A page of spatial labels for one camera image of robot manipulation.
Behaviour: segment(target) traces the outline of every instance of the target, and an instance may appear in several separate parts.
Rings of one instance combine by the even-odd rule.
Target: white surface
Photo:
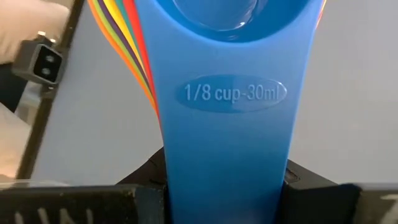
[[[337,182],[398,182],[396,0],[329,0],[290,158]]]

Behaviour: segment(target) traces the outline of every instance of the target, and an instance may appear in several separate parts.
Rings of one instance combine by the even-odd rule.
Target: oval label
[[[217,113],[243,113],[275,106],[287,94],[275,80],[249,75],[211,75],[177,88],[177,100],[189,108]]]

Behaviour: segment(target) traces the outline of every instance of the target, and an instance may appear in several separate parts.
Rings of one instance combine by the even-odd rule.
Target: white fabric
[[[11,62],[22,40],[33,39],[44,31],[59,39],[69,10],[41,0],[0,0],[0,64]]]
[[[64,6],[41,0],[0,0],[0,64],[12,62],[20,42],[38,31],[59,39],[68,13]],[[15,177],[29,132],[28,124],[0,104],[0,181],[4,175]]]
[[[0,175],[15,176],[29,132],[28,124],[0,104]]]

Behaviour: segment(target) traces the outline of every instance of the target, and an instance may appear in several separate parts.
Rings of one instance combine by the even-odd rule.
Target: rainbow measuring cup set
[[[159,117],[173,223],[273,223],[325,1],[88,2]]]

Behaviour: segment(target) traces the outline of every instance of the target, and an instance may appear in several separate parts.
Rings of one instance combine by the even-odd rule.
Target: gray background
[[[328,1],[292,160],[337,182],[398,182],[397,8]],[[113,184],[161,146],[155,114],[87,7],[69,63],[33,178]]]
[[[161,147],[149,100],[85,4],[32,179],[115,184]]]

